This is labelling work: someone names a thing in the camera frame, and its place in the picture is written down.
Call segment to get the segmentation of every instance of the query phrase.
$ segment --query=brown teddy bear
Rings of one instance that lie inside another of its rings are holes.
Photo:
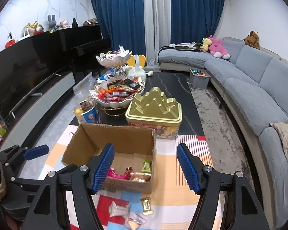
[[[258,33],[251,31],[250,35],[243,39],[246,45],[260,50]]]

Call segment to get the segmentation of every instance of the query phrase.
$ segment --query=gold metal stand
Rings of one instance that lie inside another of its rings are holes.
[[[119,108],[106,108],[104,106],[101,106],[100,109],[103,110],[108,116],[111,117],[118,117],[126,113],[128,106],[126,107],[119,107]]]

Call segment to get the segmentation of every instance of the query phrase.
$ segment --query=curtain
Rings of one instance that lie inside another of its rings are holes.
[[[171,38],[171,0],[144,0],[146,62],[157,65],[159,49]]]
[[[225,0],[171,0],[171,43],[200,42],[214,35]]]
[[[122,45],[132,54],[146,54],[143,0],[91,0],[104,38],[114,50]]]

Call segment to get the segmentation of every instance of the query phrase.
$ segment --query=wall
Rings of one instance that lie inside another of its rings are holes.
[[[244,39],[257,31],[260,45],[288,60],[288,7],[283,0],[227,0],[216,36]]]
[[[48,30],[49,14],[55,15],[57,23],[67,19],[70,25],[76,18],[79,26],[95,17],[91,0],[9,0],[0,13],[0,51],[5,48],[8,33],[20,38],[28,23],[37,21],[43,25],[44,31]]]

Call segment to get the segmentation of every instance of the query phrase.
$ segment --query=marble wall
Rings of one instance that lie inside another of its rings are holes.
[[[79,26],[95,17],[91,0],[9,0],[0,13],[0,51],[5,48],[8,33],[20,38],[28,23],[37,21],[44,31],[48,30],[49,14],[55,15],[57,23],[67,19],[70,25],[76,18]]]

